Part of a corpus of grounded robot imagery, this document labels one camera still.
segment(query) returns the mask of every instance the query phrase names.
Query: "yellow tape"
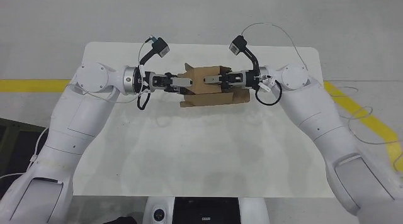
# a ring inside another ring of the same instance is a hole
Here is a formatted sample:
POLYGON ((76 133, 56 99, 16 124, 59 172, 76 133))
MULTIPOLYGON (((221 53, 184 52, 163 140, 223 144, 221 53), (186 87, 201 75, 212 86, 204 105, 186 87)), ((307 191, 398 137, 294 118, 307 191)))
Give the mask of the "yellow tape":
MULTIPOLYGON (((0 92, 63 92, 65 86, 70 80, 0 80, 0 92)), ((354 100, 346 96, 342 91, 336 88, 330 82, 324 82, 324 87, 327 92, 331 93, 334 102, 348 111, 350 114, 356 113, 361 109, 361 105, 354 100)), ((365 109, 356 114, 357 117, 367 115, 365 109)), ((370 130, 377 134, 384 140, 385 143, 397 141, 397 134, 385 123, 382 123, 378 118, 370 115, 366 118, 360 119, 360 121, 366 125, 370 130)), ((400 143, 390 143, 385 145, 389 154, 391 164, 399 158, 402 153, 400 143)), ((398 171, 403 171, 403 158, 396 162, 396 168, 398 171)))
MULTIPOLYGON (((354 100, 346 96, 343 92, 341 92, 338 88, 336 88, 330 82, 324 82, 324 87, 328 93, 331 93, 334 97, 333 100, 335 103, 340 105, 350 114, 356 113, 358 110, 362 108, 361 105, 356 103, 354 100)), ((356 113, 356 117, 364 117, 368 114, 368 111, 362 109, 360 112, 356 113)), ((361 118, 360 121, 367 126, 371 131, 377 134, 380 138, 384 140, 385 143, 390 143, 394 141, 398 141, 398 137, 396 132, 394 132, 391 128, 389 128, 385 123, 382 123, 378 118, 374 115, 370 115, 365 118, 361 118)), ((385 145, 386 150, 389 154, 390 163, 393 165, 396 159, 398 159, 402 153, 402 148, 400 143, 390 143, 385 145)), ((399 159, 395 165, 398 171, 403 171, 403 158, 399 159)))
POLYGON ((0 92, 63 92, 70 80, 0 80, 0 92))

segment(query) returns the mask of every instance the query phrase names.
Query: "white tabletop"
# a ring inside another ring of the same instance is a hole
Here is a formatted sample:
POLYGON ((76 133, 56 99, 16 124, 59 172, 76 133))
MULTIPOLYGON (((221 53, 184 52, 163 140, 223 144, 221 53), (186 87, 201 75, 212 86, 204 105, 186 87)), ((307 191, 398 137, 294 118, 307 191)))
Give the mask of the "white tabletop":
MULTIPOLYGON (((140 43, 92 42, 83 62, 119 69, 137 65, 140 43)), ((146 69, 163 74, 225 65, 250 69, 227 45, 169 44, 146 69)), ((150 49, 147 45, 144 53, 150 49)), ((279 68, 300 60, 292 47, 250 47, 260 65, 279 68)), ((319 54, 298 48, 310 74, 322 82, 319 54)), ((262 94, 274 99, 270 94, 262 94)), ((119 99, 130 99, 121 96, 119 99)), ((103 131, 84 153, 74 176, 75 195, 333 197, 322 157, 280 105, 180 108, 178 94, 152 93, 145 111, 117 104, 103 131)))

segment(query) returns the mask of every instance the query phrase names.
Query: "brown cardboard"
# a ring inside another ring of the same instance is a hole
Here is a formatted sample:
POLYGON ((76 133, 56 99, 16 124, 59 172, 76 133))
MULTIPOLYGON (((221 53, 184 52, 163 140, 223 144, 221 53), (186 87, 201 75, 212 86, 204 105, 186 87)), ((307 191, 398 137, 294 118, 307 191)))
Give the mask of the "brown cardboard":
POLYGON ((178 77, 190 78, 193 81, 191 87, 187 88, 189 94, 184 95, 184 101, 180 103, 182 108, 194 106, 214 106, 223 104, 247 103, 250 101, 248 89, 231 88, 222 91, 220 85, 205 84, 206 76, 216 76, 231 70, 229 67, 192 67, 184 65, 186 72, 178 74, 178 77))

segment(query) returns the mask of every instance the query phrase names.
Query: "black panel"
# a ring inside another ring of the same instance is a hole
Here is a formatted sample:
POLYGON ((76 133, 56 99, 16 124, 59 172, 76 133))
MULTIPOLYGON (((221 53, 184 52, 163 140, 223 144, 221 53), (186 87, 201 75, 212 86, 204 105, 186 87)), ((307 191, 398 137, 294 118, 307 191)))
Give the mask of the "black panel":
POLYGON ((4 132, 6 132, 6 127, 0 125, 0 143, 1 143, 1 139, 3 138, 4 132))
MULTIPOLYGON (((40 132, 20 132, 18 134, 16 145, 14 146, 13 154, 10 157, 8 167, 5 174, 25 172, 30 159, 35 150, 35 144, 40 135, 40 132)), ((38 144, 38 153, 42 149, 47 139, 47 132, 42 135, 38 144)), ((0 180, 0 198, 6 193, 10 185, 19 176, 9 176, 0 180)))
POLYGON ((175 198, 173 224, 241 224, 238 198, 175 198))

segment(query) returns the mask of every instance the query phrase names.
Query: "wire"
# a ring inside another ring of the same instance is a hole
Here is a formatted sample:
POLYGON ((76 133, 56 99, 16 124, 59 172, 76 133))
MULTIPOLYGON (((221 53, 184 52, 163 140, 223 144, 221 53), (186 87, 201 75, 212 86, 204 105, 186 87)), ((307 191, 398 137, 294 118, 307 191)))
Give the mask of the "wire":
POLYGON ((45 128, 45 129, 41 132, 41 134, 39 135, 38 140, 37 140, 37 143, 35 144, 35 150, 34 150, 34 152, 33 152, 33 155, 32 155, 31 161, 30 161, 30 164, 28 165, 28 168, 26 168, 26 170, 28 170, 28 169, 32 166, 32 164, 34 163, 35 159, 37 159, 39 141, 40 141, 40 139, 42 138, 43 134, 44 134, 47 130, 48 130, 48 128, 45 128))
POLYGON ((291 41, 291 43, 292 43, 292 45, 293 45, 293 47, 294 47, 294 49, 295 49, 297 55, 300 57, 300 60, 301 60, 302 63, 304 64, 305 68, 308 70, 307 64, 306 64, 306 63, 304 62, 304 60, 302 59, 302 57, 301 57, 301 55, 300 55, 300 52, 298 51, 297 47, 295 46, 294 41, 292 40, 291 36, 290 36, 283 28, 281 28, 280 26, 278 26, 278 25, 276 25, 276 24, 273 24, 273 23, 267 23, 267 22, 253 23, 253 24, 250 24, 249 26, 245 27, 245 28, 242 30, 241 35, 244 36, 244 32, 245 32, 248 28, 250 28, 251 26, 254 26, 254 25, 270 25, 270 26, 275 26, 275 27, 279 28, 281 31, 283 31, 283 32, 286 34, 286 36, 290 39, 290 41, 291 41))
MULTIPOLYGON (((26 168, 26 170, 28 171, 28 169, 32 166, 33 162, 35 161, 35 159, 37 158, 37 152, 38 152, 38 146, 39 146, 39 141, 42 138, 43 134, 45 134, 45 132, 48 130, 48 128, 45 128, 41 134, 39 135, 38 139, 37 139, 37 143, 35 144, 35 150, 33 152, 32 158, 30 160, 30 164, 28 165, 28 168, 26 168)), ((4 178, 4 177, 8 177, 8 176, 14 176, 14 175, 22 175, 24 174, 24 172, 18 172, 18 173, 12 173, 12 174, 6 174, 0 177, 0 179, 4 178)))
POLYGON ((280 101, 281 95, 283 94, 283 88, 282 88, 281 84, 277 80, 275 80, 275 82, 276 82, 276 84, 278 86, 278 89, 280 90, 280 94, 278 95, 277 100, 274 103, 265 103, 262 100, 260 100, 259 97, 258 97, 258 91, 260 89, 260 86, 258 86, 258 88, 255 89, 254 97, 256 98, 256 100, 258 100, 259 103, 261 103, 263 105, 266 105, 266 106, 273 106, 273 105, 276 105, 280 101))
POLYGON ((140 105, 141 96, 139 96, 139 98, 137 98, 137 107, 138 107, 139 110, 145 110, 145 107, 147 106, 147 103, 149 103, 150 96, 151 96, 151 93, 148 92, 147 93, 147 98, 145 99, 145 102, 144 102, 144 104, 142 106, 140 105))
MULTIPOLYGON (((137 57, 137 63, 138 63, 137 69, 138 69, 138 70, 140 70, 140 54, 141 54, 141 50, 143 49, 144 45, 145 45, 148 41, 149 41, 149 40, 146 40, 146 41, 141 45, 141 47, 140 47, 139 55, 138 55, 138 57, 137 57)), ((82 87, 80 87, 79 85, 76 85, 76 84, 68 84, 67 86, 76 87, 76 88, 82 90, 82 91, 84 92, 84 95, 85 95, 85 94, 88 94, 88 95, 90 95, 90 96, 92 96, 92 97, 94 97, 94 98, 98 98, 98 99, 101 99, 101 100, 103 100, 103 101, 107 101, 107 102, 110 102, 110 103, 115 103, 115 104, 116 104, 116 103, 131 103, 131 102, 135 101, 139 96, 141 96, 142 93, 144 93, 144 92, 142 91, 142 90, 143 90, 143 86, 144 86, 144 79, 143 79, 143 75, 142 75, 142 74, 140 74, 140 76, 141 76, 141 88, 140 88, 140 92, 137 93, 137 94, 134 96, 134 98, 131 99, 131 100, 129 100, 129 101, 112 101, 112 100, 109 100, 109 99, 105 99, 105 98, 102 98, 102 97, 100 97, 100 96, 94 95, 93 93, 91 93, 91 92, 89 92, 89 91, 83 89, 82 87)))
MULTIPOLYGON (((347 89, 354 89, 356 92, 358 92, 359 90, 356 87, 349 87, 349 86, 343 86, 343 88, 347 88, 347 89)), ((334 98, 343 98, 343 97, 348 97, 347 95, 332 95, 332 93, 329 93, 331 97, 334 98)), ((355 134, 355 132, 351 129, 351 120, 358 120, 358 119, 363 119, 363 118, 367 118, 370 115, 372 115, 373 113, 373 108, 371 106, 363 106, 360 109, 358 109, 357 111, 355 111, 349 118, 345 117, 345 116, 340 116, 342 118, 346 118, 348 119, 347 121, 347 128, 348 131, 351 132, 351 134, 353 134, 353 136, 360 141, 361 143, 365 143, 367 145, 388 145, 390 143, 403 143, 403 140, 396 140, 396 141, 391 141, 391 142, 383 142, 383 143, 373 143, 373 142, 367 142, 365 140, 362 140, 359 136, 357 136, 355 134), (370 111, 364 115, 364 116, 356 116, 360 111, 364 110, 364 109, 369 109, 370 111)), ((396 167, 396 164, 398 163, 398 161, 403 157, 403 152, 393 161, 392 163, 392 167, 395 169, 396 172, 399 172, 399 170, 396 167)))
POLYGON ((253 70, 257 71, 258 76, 260 76, 260 68, 259 68, 259 61, 256 56, 247 48, 245 47, 244 54, 246 57, 251 60, 253 65, 253 70))
POLYGON ((24 172, 11 173, 11 174, 1 176, 0 179, 2 179, 4 177, 9 177, 9 176, 14 176, 14 175, 23 175, 23 174, 24 174, 24 172))

